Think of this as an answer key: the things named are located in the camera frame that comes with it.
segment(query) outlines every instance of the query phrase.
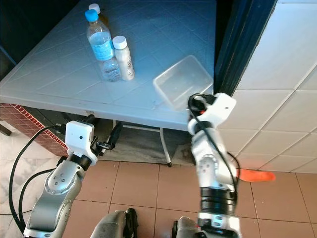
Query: transparent plastic box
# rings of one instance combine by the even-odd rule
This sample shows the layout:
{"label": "transparent plastic box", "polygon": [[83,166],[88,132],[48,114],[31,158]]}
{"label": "transparent plastic box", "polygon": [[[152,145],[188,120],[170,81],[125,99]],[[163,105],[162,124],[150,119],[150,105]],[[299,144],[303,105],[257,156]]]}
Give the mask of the transparent plastic box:
{"label": "transparent plastic box", "polygon": [[175,111],[186,109],[191,95],[203,93],[212,84],[213,77],[192,55],[174,64],[153,80],[156,91]]}

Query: tiled wall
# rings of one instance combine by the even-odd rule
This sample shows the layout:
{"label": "tiled wall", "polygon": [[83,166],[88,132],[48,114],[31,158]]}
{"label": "tiled wall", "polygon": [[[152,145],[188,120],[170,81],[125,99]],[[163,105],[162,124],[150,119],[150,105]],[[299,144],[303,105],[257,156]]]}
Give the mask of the tiled wall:
{"label": "tiled wall", "polygon": [[220,132],[244,168],[317,173],[317,1],[279,1]]}
{"label": "tiled wall", "polygon": [[[29,114],[23,107],[15,104],[0,103],[0,119],[6,121],[30,138],[44,127],[42,123]],[[67,156],[67,146],[50,130],[42,132],[35,141],[57,156]]]}

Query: white table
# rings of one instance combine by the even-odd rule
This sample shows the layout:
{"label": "white table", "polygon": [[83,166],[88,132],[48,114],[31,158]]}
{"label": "white table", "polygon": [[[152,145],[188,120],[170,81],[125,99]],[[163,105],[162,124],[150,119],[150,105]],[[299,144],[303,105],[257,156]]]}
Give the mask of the white table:
{"label": "white table", "polygon": [[135,68],[134,80],[115,83],[103,81],[86,37],[90,3],[80,1],[0,82],[0,101],[187,130],[186,110],[171,110],[152,81],[187,55],[213,75],[215,1],[100,1],[111,35],[126,36]]}

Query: plastic bottle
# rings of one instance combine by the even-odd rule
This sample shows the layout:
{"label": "plastic bottle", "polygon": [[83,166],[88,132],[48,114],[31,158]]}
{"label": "plastic bottle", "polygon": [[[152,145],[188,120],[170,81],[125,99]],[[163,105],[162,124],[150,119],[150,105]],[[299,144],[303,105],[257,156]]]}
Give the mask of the plastic bottle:
{"label": "plastic bottle", "polygon": [[116,36],[112,40],[115,57],[118,60],[123,80],[132,80],[134,78],[134,69],[132,66],[130,50],[127,47],[127,40],[124,36]]}
{"label": "plastic bottle", "polygon": [[114,56],[113,44],[108,28],[98,21],[95,10],[87,10],[86,18],[89,21],[87,38],[99,62],[105,80],[115,82],[121,79],[120,68]]}
{"label": "plastic bottle", "polygon": [[109,23],[108,18],[100,12],[100,7],[97,3],[90,4],[88,6],[88,9],[95,10],[98,13],[99,20],[102,21],[104,25],[108,26],[108,23]]}

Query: blue bottle cap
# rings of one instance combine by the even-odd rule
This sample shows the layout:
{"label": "blue bottle cap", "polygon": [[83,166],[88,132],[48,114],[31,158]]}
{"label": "blue bottle cap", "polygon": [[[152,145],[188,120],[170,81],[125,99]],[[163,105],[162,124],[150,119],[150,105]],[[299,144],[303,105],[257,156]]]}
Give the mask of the blue bottle cap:
{"label": "blue bottle cap", "polygon": [[97,21],[98,20],[98,13],[96,10],[87,10],[85,11],[85,16],[88,21]]}

